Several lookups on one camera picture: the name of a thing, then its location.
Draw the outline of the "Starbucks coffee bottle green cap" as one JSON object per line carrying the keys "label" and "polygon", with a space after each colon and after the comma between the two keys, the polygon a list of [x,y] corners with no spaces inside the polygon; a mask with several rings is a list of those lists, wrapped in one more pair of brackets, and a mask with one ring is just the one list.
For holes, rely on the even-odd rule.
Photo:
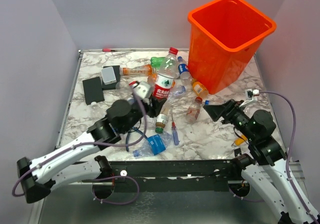
{"label": "Starbucks coffee bottle green cap", "polygon": [[164,132],[164,129],[166,127],[166,124],[169,119],[169,111],[171,109],[171,103],[170,101],[166,101],[163,105],[160,114],[156,118],[155,122],[155,132],[157,134],[162,134]]}

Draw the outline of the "clear red-cap printed bottle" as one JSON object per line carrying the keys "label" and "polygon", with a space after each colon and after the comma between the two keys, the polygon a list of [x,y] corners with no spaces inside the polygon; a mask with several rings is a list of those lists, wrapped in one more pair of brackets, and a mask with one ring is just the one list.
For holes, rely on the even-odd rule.
{"label": "clear red-cap printed bottle", "polygon": [[202,102],[203,102],[203,99],[198,96],[194,99],[192,104],[189,106],[185,116],[186,121],[189,124],[194,124],[197,121],[198,116],[200,114]]}

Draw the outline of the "red label water bottle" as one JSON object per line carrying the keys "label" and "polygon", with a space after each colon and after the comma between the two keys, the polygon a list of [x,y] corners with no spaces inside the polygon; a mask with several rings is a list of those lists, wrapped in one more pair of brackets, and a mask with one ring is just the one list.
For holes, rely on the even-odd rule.
{"label": "red label water bottle", "polygon": [[178,49],[171,47],[160,65],[152,94],[157,99],[167,98],[174,80],[179,77],[177,53]]}

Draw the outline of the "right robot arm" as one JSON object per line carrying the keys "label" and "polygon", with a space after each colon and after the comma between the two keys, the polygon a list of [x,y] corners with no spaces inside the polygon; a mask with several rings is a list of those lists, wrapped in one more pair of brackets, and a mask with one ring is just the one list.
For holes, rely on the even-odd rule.
{"label": "right robot arm", "polygon": [[280,224],[318,224],[320,214],[299,186],[280,144],[272,134],[276,128],[269,111],[258,109],[248,117],[242,102],[233,99],[221,105],[204,105],[216,122],[232,124],[248,140],[249,154],[232,159],[229,173],[244,179],[262,197]]}

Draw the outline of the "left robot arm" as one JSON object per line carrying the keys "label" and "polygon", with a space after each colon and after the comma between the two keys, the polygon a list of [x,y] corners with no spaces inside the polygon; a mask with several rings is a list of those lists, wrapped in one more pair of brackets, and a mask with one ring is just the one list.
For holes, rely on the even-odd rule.
{"label": "left robot arm", "polygon": [[111,146],[119,147],[121,134],[128,133],[141,119],[157,117],[166,101],[166,98],[155,97],[117,100],[105,111],[103,118],[72,142],[39,158],[19,159],[16,163],[18,181],[12,195],[19,197],[16,189],[20,185],[21,196],[32,204],[60,186],[78,181],[103,182],[113,177],[114,171],[105,156],[98,155],[92,161],[82,161],[82,158]]}

